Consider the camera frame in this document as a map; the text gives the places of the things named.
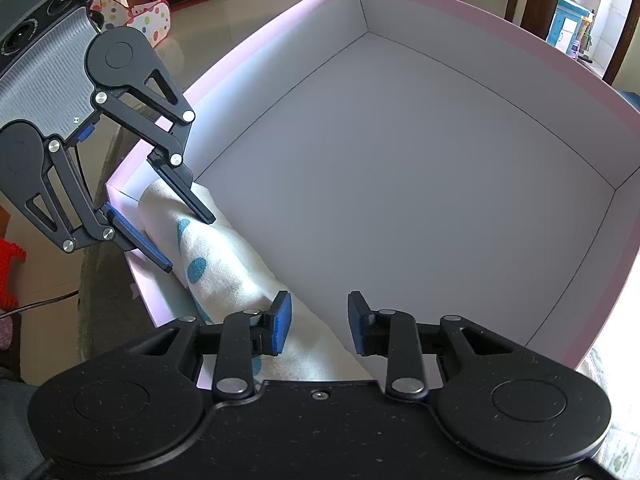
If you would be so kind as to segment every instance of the polka dot fabric bin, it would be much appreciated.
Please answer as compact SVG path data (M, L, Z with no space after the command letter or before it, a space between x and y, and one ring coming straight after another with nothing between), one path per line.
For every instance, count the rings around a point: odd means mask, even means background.
M156 0L130 9L116 0L94 0L91 8L104 16L102 30L125 26L136 28L146 36L152 47L164 40L171 28L169 3L166 0Z

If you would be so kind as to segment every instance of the red object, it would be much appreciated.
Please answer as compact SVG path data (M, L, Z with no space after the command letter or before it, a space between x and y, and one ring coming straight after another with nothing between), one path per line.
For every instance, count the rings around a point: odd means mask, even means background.
M0 238L0 308L3 310L18 307L18 300L6 291L6 279L9 277L12 258L23 262L27 259L27 253L16 244L10 244L4 238Z

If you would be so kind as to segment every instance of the tile floor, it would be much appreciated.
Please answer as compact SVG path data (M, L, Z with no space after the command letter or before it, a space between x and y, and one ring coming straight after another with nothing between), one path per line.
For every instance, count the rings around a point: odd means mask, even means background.
M172 14L169 36L156 49L182 88L197 78L265 23L300 0L209 0ZM79 151L92 194L95 194L107 150L117 126L107 118ZM12 273L10 290L20 305L61 296L78 289L82 251L64 254L33 227L0 194L11 214L6 239L27 251L27 261ZM77 298L25 312L22 318L22 376L42 384L77 364Z

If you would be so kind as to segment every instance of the silver screw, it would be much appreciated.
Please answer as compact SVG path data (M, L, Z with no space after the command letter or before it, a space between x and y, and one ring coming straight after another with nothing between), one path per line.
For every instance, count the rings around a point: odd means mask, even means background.
M424 390L424 383L412 377L401 377L393 381L391 387L399 394L419 394Z
M329 394L327 392L313 392L311 394L311 398L314 400L327 400L329 398Z
M193 123L193 120L196 118L196 114L193 113L192 110L187 110L182 114L182 120L185 123Z
M220 379L216 383L216 388L224 394L241 394L249 385L239 377L228 377Z

